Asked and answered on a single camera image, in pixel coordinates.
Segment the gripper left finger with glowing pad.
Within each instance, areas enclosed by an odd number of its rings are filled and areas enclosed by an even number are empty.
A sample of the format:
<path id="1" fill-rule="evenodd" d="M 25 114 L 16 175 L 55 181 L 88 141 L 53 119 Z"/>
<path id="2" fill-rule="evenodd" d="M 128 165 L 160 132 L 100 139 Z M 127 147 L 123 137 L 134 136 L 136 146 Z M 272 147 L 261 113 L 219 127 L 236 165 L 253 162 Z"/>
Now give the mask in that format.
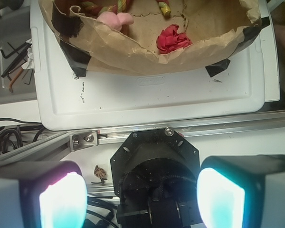
<path id="1" fill-rule="evenodd" d="M 80 228 L 87 187 L 73 161 L 0 161 L 0 228 Z"/>

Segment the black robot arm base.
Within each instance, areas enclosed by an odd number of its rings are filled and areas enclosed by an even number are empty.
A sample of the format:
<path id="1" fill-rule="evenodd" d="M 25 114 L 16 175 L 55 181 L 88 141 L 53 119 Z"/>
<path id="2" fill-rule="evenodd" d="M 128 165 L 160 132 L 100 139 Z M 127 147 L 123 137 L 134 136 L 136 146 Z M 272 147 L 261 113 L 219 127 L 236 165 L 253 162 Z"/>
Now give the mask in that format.
<path id="1" fill-rule="evenodd" d="M 189 228 L 202 222 L 199 150 L 173 129 L 131 133 L 110 164 L 123 228 Z"/>

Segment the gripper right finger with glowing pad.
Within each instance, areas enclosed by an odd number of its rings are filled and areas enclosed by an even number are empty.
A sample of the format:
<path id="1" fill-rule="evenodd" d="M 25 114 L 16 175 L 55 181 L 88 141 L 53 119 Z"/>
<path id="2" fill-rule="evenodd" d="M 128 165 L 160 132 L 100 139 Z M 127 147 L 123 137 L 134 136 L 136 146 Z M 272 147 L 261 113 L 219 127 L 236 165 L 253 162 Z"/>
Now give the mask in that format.
<path id="1" fill-rule="evenodd" d="M 207 157 L 197 201 L 208 228 L 285 228 L 285 155 Z"/>

